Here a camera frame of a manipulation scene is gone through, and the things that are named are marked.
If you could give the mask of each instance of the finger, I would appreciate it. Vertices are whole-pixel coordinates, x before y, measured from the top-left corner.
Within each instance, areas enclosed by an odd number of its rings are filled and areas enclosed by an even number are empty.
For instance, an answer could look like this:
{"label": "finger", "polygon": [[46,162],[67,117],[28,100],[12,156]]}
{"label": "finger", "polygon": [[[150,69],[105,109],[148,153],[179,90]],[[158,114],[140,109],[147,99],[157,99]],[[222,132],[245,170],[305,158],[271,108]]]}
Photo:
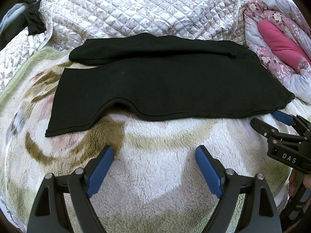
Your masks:
{"label": "finger", "polygon": [[307,210],[307,208],[309,207],[310,203],[311,203],[311,197],[310,197],[310,199],[307,201],[307,203],[305,204],[305,206],[304,206],[304,208],[303,208],[304,213],[306,212],[306,210]]}
{"label": "finger", "polygon": [[296,173],[297,171],[295,169],[292,170],[290,177],[288,178],[289,182],[292,182],[296,179]]}
{"label": "finger", "polygon": [[311,188],[311,174],[304,176],[304,186],[306,188]]}
{"label": "finger", "polygon": [[296,182],[295,180],[289,183],[288,195],[293,196],[296,190]]}

